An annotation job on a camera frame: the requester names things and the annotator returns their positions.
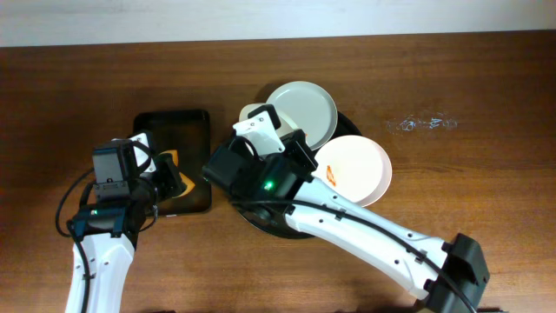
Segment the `green and yellow sponge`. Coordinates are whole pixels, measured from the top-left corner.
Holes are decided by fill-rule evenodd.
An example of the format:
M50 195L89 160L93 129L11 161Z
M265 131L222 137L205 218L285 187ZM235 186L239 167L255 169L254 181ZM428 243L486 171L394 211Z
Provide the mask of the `green and yellow sponge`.
M170 155L171 161L177 168L177 172L181 179L181 191L176 196L174 196L174 198L186 196L195 188L195 183L179 170L179 156L177 150L166 150L162 154Z

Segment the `white plate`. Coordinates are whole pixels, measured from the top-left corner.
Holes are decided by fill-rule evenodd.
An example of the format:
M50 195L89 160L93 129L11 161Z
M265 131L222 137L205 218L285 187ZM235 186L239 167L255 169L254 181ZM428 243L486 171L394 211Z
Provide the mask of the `white plate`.
M259 107L262 106L262 103L252 103L252 104L248 104L245 107L242 108L242 110L240 111L239 114L239 122L242 122L244 120L248 119L248 114L251 113L252 111L258 109ZM294 122L294 120L287 115L285 112L283 112L282 110L279 109L275 109L280 123L281 123L281 127L276 129L276 134L278 137L284 137L287 134L293 132L294 130L298 130L299 126Z

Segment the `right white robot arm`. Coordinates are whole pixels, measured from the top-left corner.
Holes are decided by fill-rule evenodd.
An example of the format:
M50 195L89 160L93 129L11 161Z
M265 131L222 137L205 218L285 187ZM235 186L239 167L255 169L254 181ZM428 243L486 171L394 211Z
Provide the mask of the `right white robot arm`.
M202 168L240 215L287 239L319 237L359 257L415 297L424 312L475 312L490 279L478 242L447 243L388 221L313 176L314 153L296 130L266 152L260 139L234 134Z

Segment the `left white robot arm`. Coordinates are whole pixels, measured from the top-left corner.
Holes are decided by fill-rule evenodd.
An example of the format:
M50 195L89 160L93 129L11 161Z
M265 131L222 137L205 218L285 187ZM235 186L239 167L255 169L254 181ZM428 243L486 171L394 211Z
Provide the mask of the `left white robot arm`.
M67 312L118 312L139 235L154 226L159 204L185 196L194 186L178 170L176 150L146 156L114 153L93 158L77 213L66 222L73 241Z

